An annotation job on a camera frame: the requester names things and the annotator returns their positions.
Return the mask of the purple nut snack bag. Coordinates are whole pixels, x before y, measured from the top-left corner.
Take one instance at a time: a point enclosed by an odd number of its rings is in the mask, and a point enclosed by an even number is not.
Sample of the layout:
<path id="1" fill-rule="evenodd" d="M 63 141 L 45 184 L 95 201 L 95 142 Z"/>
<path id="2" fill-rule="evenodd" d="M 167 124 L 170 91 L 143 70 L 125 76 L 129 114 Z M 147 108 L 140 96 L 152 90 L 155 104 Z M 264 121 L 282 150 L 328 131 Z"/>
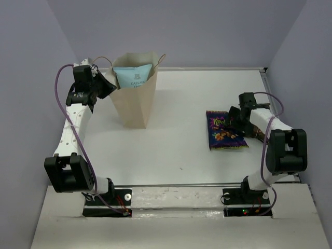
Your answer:
<path id="1" fill-rule="evenodd" d="M 207 133 L 210 150 L 248 148 L 243 135 L 233 126 L 232 119 L 226 125 L 228 112 L 206 111 Z"/>

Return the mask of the brown snack bag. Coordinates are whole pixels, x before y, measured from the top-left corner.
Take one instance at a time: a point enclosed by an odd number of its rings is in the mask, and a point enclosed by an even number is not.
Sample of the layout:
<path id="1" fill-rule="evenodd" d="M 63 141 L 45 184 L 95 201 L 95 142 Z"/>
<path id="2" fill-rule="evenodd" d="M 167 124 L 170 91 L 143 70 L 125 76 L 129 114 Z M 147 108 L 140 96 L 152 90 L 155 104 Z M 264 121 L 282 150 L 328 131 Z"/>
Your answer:
<path id="1" fill-rule="evenodd" d="M 265 134 L 257 126 L 251 126 L 248 132 L 246 132 L 244 136 L 252 139 L 257 139 L 262 143 L 264 142 L 265 139 Z"/>

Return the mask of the light blue cassava chips bag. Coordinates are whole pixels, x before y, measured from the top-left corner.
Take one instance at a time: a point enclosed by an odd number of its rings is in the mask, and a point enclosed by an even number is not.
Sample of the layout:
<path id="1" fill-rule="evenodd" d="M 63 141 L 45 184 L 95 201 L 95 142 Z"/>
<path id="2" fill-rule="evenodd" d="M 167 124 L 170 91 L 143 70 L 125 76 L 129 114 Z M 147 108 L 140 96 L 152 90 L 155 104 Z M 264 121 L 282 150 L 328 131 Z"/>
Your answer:
<path id="1" fill-rule="evenodd" d="M 152 68 L 151 64 L 138 67 L 114 67 L 120 88 L 138 88 L 147 80 Z"/>

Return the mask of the brown paper bag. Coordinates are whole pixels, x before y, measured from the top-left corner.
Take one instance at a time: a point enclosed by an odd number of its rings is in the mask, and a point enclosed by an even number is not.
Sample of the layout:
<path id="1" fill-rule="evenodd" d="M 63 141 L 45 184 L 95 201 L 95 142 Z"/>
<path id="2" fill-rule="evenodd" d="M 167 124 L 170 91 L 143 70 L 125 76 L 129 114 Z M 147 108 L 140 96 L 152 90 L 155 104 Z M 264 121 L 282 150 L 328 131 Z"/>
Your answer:
<path id="1" fill-rule="evenodd" d="M 117 89 L 109 95 L 112 103 L 126 128 L 144 129 L 147 127 L 153 106 L 159 64 L 165 54 L 158 56 L 155 52 L 125 53 L 111 63 L 105 78 Z M 117 67 L 139 67 L 151 64 L 147 81 L 137 88 L 123 88 L 115 72 Z"/>

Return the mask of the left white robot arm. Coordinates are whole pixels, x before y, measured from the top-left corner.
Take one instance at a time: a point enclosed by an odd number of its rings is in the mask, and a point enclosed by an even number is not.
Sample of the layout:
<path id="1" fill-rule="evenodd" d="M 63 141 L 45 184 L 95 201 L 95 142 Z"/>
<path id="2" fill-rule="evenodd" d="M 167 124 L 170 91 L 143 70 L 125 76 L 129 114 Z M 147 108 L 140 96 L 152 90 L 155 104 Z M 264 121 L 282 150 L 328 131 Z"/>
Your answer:
<path id="1" fill-rule="evenodd" d="M 59 144 L 53 156 L 45 159 L 44 168 L 55 192 L 83 192 L 109 205 L 115 198 L 114 184 L 110 178 L 96 175 L 83 141 L 97 100 L 106 98 L 117 88 L 95 64 L 81 62 L 69 67 L 73 70 L 74 82 L 65 104 L 58 103 L 65 123 Z"/>

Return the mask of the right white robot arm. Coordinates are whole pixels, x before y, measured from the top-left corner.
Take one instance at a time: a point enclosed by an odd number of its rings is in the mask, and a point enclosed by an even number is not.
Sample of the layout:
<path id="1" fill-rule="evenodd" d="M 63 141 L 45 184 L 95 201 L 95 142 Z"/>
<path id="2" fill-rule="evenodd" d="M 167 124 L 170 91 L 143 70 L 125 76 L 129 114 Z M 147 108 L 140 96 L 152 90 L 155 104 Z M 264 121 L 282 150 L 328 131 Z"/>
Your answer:
<path id="1" fill-rule="evenodd" d="M 227 126 L 243 136 L 251 136 L 255 131 L 264 135 L 260 167 L 241 183 L 239 198 L 244 203 L 253 202 L 259 191 L 308 167 L 305 130 L 283 123 L 268 104 L 258 103 L 255 95 L 254 92 L 240 94 L 239 107 L 232 106 L 226 120 Z"/>

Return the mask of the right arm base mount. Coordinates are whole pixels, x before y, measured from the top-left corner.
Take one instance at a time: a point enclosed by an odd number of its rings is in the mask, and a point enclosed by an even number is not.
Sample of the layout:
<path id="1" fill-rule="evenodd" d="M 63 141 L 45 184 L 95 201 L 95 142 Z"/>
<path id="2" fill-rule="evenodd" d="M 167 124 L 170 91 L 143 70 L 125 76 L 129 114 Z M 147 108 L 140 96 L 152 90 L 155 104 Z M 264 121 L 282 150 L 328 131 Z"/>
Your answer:
<path id="1" fill-rule="evenodd" d="M 271 205 L 266 190 L 244 194 L 240 188 L 224 188 L 220 201 L 225 217 L 272 216 L 271 211 L 266 212 Z"/>

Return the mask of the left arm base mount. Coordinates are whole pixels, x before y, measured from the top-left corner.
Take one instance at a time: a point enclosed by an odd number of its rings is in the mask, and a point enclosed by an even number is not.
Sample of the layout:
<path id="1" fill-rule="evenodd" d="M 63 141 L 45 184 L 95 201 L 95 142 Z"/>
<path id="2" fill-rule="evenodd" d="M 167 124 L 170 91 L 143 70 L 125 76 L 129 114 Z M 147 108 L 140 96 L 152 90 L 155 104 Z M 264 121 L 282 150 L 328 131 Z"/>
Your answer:
<path id="1" fill-rule="evenodd" d="M 115 188 L 115 195 L 102 194 L 101 198 L 89 193 L 81 193 L 85 198 L 82 215 L 96 218 L 128 218 L 132 217 L 132 188 Z"/>

